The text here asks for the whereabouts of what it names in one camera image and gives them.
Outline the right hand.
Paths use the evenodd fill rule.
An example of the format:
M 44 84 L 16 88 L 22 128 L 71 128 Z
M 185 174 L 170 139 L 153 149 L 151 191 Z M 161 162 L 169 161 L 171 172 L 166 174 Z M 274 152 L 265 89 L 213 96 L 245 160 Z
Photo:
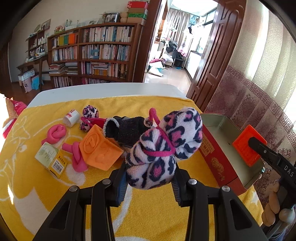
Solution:
M 293 223 L 295 219 L 295 211 L 292 209 L 280 209 L 280 202 L 278 199 L 279 188 L 279 183 L 276 183 L 269 194 L 269 203 L 265 206 L 261 217 L 265 226 L 271 226 L 275 223 L 275 215 L 279 214 L 282 224 L 278 231 L 282 232 Z

